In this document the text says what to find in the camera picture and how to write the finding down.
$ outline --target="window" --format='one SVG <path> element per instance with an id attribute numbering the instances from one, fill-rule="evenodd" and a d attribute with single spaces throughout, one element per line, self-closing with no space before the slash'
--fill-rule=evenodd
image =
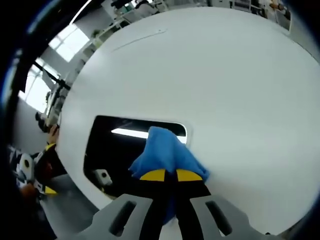
<path id="1" fill-rule="evenodd" d="M 59 78 L 58 73 L 41 58 L 38 58 L 36 62 L 54 77 Z M 32 65 L 26 78 L 25 91 L 18 93 L 22 100 L 41 113 L 46 110 L 46 95 L 50 92 L 49 87 L 42 80 L 42 74 L 43 72 L 38 67 Z"/>
<path id="2" fill-rule="evenodd" d="M 49 46 L 67 62 L 89 41 L 89 38 L 76 25 L 68 25 L 54 39 Z"/>

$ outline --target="white tabletop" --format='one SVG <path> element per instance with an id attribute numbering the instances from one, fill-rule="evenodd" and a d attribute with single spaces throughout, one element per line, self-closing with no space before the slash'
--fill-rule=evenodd
<path id="1" fill-rule="evenodd" d="M 64 103 L 57 151 L 66 171 L 102 209 L 111 200 L 83 173 L 95 117 L 178 122 L 211 172 L 211 193 L 262 233 L 286 230 L 320 186 L 320 66 L 285 33 L 260 16 L 214 7 L 168 11 L 117 31 Z"/>

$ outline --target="blue towel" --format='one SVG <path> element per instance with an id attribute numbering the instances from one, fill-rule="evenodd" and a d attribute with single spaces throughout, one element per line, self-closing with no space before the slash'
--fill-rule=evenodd
<path id="1" fill-rule="evenodd" d="M 152 126 L 143 153 L 132 163 L 129 170 L 133 172 L 133 177 L 139 179 L 144 174 L 158 169 L 166 169 L 169 173 L 174 173 L 176 169 L 189 170 L 202 177 L 203 181 L 209 177 L 209 172 L 173 132 Z M 171 202 L 164 223 L 175 216 L 173 206 Z"/>

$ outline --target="black slot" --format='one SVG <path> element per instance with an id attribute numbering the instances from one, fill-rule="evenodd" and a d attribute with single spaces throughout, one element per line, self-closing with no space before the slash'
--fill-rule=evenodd
<path id="1" fill-rule="evenodd" d="M 136 207 L 136 203 L 132 201 L 128 201 L 122 207 L 119 214 L 116 216 L 110 227 L 110 233 L 113 235 L 120 237 L 125 229 L 125 226 L 128 222 L 130 215 Z"/>
<path id="2" fill-rule="evenodd" d="M 228 223 L 228 220 L 225 217 L 224 213 L 218 207 L 218 205 L 213 201 L 206 202 L 205 205 L 207 206 L 211 215 L 213 216 L 217 227 L 224 234 L 224 236 L 223 235 L 221 235 L 221 236 L 225 237 L 225 236 L 228 236 L 229 234 L 231 234 L 232 228 L 231 228 L 230 224 Z"/>

